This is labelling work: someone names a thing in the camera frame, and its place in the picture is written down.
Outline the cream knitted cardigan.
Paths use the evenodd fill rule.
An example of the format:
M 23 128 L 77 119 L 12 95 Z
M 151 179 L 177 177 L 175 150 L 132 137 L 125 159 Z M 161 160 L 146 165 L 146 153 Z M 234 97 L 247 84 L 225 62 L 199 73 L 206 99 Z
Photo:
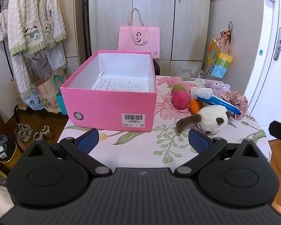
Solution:
M 7 22 L 12 56 L 51 49 L 67 39 L 58 0 L 9 0 Z

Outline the orange ball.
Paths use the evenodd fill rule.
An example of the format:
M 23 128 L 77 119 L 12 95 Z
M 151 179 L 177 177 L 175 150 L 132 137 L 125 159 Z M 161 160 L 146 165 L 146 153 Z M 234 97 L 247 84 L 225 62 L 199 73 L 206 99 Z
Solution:
M 189 110 L 192 114 L 197 114 L 202 108 L 203 108 L 202 101 L 198 99 L 191 100 L 189 104 Z

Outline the black suitcase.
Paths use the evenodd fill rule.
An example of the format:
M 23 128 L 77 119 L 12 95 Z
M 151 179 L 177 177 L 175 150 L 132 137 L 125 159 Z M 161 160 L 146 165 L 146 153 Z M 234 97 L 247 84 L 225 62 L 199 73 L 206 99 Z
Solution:
M 156 60 L 153 60 L 154 72 L 156 76 L 160 76 L 160 66 Z

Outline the pink fuzzy strawberry plush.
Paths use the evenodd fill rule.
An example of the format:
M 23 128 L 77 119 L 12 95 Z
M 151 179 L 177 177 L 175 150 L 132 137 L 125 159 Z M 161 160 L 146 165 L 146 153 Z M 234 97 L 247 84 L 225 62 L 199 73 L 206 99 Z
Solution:
M 187 108 L 190 101 L 191 101 L 190 94 L 186 91 L 176 90 L 171 94 L 171 102 L 173 106 L 178 110 Z

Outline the colourful paper gift bag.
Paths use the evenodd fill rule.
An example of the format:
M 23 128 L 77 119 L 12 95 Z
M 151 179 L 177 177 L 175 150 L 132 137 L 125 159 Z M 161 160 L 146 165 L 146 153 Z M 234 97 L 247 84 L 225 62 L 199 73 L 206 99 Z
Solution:
M 208 48 L 207 65 L 211 76 L 222 79 L 227 72 L 233 55 L 230 50 L 230 43 L 223 38 L 211 38 Z

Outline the purple plush doll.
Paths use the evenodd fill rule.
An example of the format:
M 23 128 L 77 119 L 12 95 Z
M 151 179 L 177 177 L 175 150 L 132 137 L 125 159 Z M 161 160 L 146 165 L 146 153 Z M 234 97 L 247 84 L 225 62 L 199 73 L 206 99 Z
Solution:
M 230 91 L 230 85 L 223 82 L 206 79 L 206 86 L 212 89 L 214 95 Z

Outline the green sponge egg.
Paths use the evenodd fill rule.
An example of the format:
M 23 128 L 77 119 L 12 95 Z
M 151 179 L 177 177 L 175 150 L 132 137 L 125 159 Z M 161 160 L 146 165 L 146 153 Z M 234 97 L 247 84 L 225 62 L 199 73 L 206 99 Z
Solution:
M 186 92 L 186 89 L 184 86 L 180 85 L 180 84 L 175 84 L 171 90 L 171 93 L 173 94 L 174 92 L 176 92 L 177 90 L 181 90 Z

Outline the yellow black waste bin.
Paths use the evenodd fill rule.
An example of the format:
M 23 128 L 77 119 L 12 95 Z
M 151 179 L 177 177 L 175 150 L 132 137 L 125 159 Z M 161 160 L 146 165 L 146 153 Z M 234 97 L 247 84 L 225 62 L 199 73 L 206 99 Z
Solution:
M 7 135 L 0 135 L 0 162 L 11 170 L 22 153 L 13 138 Z

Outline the pink floral scrunchie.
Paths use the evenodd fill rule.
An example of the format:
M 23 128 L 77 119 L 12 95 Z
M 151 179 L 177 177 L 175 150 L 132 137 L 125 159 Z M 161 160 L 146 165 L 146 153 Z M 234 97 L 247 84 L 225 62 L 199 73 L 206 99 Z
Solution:
M 247 114 L 248 100 L 245 95 L 239 94 L 237 91 L 226 91 L 220 93 L 218 97 L 232 104 L 240 110 L 240 115 L 233 115 L 233 118 L 235 120 L 241 120 Z

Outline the teal plastic bag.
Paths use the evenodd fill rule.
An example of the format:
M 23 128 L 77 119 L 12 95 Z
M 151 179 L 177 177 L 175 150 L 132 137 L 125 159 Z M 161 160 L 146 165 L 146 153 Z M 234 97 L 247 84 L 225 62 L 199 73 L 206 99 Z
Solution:
M 56 98 L 57 98 L 57 102 L 59 104 L 59 107 L 60 107 L 60 111 L 63 115 L 67 115 L 67 110 L 66 110 L 66 107 L 65 107 L 65 104 L 64 104 L 64 100 L 63 100 L 63 97 L 62 97 L 62 93 L 61 93 L 61 88 L 60 86 L 57 85 L 56 83 L 56 80 L 59 79 L 62 84 L 65 83 L 64 79 L 59 76 L 59 75 L 54 75 L 53 76 L 53 84 L 55 86 L 55 88 L 57 89 L 58 93 L 56 94 Z

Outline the pink storage box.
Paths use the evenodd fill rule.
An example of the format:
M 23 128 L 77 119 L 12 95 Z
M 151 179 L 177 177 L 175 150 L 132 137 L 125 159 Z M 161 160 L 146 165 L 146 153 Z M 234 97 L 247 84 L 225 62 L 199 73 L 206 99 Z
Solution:
M 150 92 L 92 90 L 101 73 L 149 78 Z M 111 131 L 150 132 L 157 100 L 156 76 L 149 52 L 99 50 L 62 85 L 72 123 Z

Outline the white brown plush cat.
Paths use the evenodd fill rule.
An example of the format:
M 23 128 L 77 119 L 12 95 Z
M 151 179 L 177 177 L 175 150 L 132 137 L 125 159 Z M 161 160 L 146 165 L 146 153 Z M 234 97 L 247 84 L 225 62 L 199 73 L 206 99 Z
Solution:
M 181 133 L 190 124 L 195 124 L 205 134 L 213 135 L 227 125 L 232 113 L 224 106 L 210 105 L 203 107 L 198 113 L 179 120 L 176 123 L 178 133 Z

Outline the pair of shoes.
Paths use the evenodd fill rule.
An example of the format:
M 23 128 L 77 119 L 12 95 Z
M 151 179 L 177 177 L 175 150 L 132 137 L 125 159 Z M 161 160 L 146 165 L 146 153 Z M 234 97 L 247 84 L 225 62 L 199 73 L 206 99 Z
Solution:
M 39 131 L 35 131 L 30 125 L 19 123 L 14 133 L 24 143 L 28 143 L 30 140 L 46 141 L 55 137 L 54 132 L 48 125 L 44 125 Z

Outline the white canvas tote bag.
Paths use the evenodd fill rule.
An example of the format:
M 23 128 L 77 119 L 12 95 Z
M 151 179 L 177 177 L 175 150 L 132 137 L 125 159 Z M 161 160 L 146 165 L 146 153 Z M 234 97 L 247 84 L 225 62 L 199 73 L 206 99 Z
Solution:
M 0 12 L 0 42 L 3 42 L 5 39 L 7 39 L 7 17 L 7 9 Z

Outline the pink tote bag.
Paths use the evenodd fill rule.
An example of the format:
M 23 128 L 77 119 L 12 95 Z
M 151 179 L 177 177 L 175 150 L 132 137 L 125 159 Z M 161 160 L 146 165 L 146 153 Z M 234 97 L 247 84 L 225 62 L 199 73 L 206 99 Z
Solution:
M 141 26 L 132 25 L 134 11 L 138 13 Z M 128 26 L 119 27 L 118 50 L 150 52 L 153 59 L 159 59 L 160 28 L 145 26 L 139 10 L 133 8 L 128 15 Z

